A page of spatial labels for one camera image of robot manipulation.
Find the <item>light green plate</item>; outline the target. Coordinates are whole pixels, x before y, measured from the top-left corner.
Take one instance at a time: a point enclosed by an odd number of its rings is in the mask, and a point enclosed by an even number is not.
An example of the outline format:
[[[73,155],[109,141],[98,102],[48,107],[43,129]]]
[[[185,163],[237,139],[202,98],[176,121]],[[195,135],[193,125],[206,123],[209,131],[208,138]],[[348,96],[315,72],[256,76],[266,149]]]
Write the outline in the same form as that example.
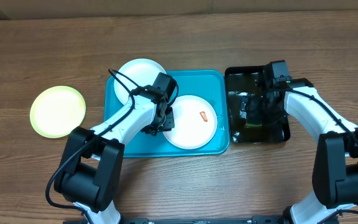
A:
[[[39,135],[61,138],[79,126],[85,114],[85,99],[79,91],[69,86],[53,86],[36,97],[29,117]]]

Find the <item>green yellow sponge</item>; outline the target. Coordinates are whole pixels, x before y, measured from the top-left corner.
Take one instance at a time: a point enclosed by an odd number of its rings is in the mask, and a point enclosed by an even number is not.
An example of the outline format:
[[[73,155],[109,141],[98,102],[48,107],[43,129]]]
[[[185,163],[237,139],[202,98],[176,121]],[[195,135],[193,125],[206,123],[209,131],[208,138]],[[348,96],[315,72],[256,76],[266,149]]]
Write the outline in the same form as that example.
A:
[[[250,115],[248,114],[246,117],[246,123],[244,125],[247,128],[256,128],[256,127],[262,127],[262,118],[259,115]]]

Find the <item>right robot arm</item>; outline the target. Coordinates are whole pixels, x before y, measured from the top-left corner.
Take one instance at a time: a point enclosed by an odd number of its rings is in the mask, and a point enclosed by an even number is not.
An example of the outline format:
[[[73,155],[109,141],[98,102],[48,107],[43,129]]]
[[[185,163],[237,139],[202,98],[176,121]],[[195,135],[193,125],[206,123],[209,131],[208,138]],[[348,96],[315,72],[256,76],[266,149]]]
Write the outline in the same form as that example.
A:
[[[253,126],[293,116],[317,142],[313,190],[283,212],[283,223],[337,223],[358,215],[358,125],[343,118],[306,78],[292,78],[285,61],[242,67],[247,94],[240,114]]]

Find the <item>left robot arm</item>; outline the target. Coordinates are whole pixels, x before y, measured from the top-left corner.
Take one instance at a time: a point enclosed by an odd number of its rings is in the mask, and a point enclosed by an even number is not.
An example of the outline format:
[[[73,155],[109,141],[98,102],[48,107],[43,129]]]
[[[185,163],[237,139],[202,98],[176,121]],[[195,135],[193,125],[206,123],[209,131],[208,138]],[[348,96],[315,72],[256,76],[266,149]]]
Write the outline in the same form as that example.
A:
[[[127,103],[105,122],[92,129],[76,127],[46,186],[47,202],[80,211],[82,223],[120,223],[113,198],[124,148],[139,132],[154,136],[174,128],[172,104],[178,92],[177,81],[159,73],[152,85],[129,90]]]

